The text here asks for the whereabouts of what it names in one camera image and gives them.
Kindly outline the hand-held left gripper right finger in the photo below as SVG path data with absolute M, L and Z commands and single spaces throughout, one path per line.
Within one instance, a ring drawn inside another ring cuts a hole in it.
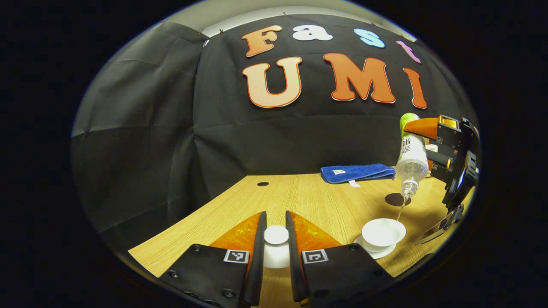
M 341 244 L 286 211 L 293 299 L 302 305 L 366 305 L 395 279 L 358 243 Z

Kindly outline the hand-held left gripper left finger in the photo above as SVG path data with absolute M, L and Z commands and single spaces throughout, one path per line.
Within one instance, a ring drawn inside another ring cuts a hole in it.
M 266 226 L 267 214 L 259 212 L 209 245 L 192 244 L 159 279 L 205 305 L 258 306 Z

